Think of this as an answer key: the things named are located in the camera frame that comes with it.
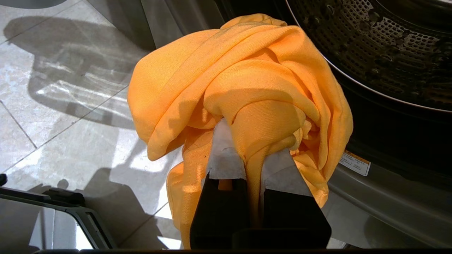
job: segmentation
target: sticker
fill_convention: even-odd
[[[356,154],[352,154],[347,150],[342,154],[339,163],[363,176],[367,176],[371,164],[370,161],[365,160]]]

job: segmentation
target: yellow scarf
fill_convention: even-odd
[[[303,30],[264,14],[192,33],[137,64],[128,103],[150,160],[184,145],[167,178],[174,225],[189,248],[216,123],[224,117],[244,161],[257,218],[265,156],[290,148],[322,207],[352,133],[347,100]]]

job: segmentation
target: metal surface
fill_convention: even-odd
[[[331,237],[350,245],[364,249],[428,248],[428,245],[376,219],[333,190],[330,190],[322,212],[331,226]]]
[[[225,21],[215,1],[165,0],[183,35],[220,28]]]
[[[88,0],[108,21],[142,49],[155,50],[141,0]]]
[[[165,0],[141,0],[155,47],[160,48],[183,36]]]
[[[404,21],[433,31],[452,32],[451,0],[376,0]]]
[[[407,180],[375,164],[367,177],[338,165],[329,187],[378,220],[425,244],[452,247],[451,192]]]
[[[452,110],[452,42],[414,26],[370,0],[286,0],[327,61],[380,95],[438,111]]]

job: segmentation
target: tile floor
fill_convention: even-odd
[[[0,13],[6,187],[82,192],[120,247],[179,248],[165,180],[180,151],[149,161],[126,100],[132,70],[148,52],[85,0]]]

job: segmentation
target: black plastic part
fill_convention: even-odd
[[[3,197],[15,197],[20,198],[24,200],[32,200],[36,202],[42,202],[42,203],[49,203],[52,201],[52,199],[47,195],[41,195],[41,194],[35,194],[30,192],[24,192],[24,191],[18,191],[10,188],[0,188],[0,198]]]
[[[0,186],[5,185],[8,182],[6,174],[0,174]]]
[[[50,196],[52,200],[66,202],[81,207],[85,206],[85,198],[81,193],[75,193],[60,188],[50,188],[43,194]]]
[[[206,176],[190,228],[192,249],[230,249],[232,234],[250,227],[246,181],[232,180],[232,191],[218,189]]]
[[[234,234],[234,249],[324,249],[331,227],[313,197],[266,189],[262,229]]]

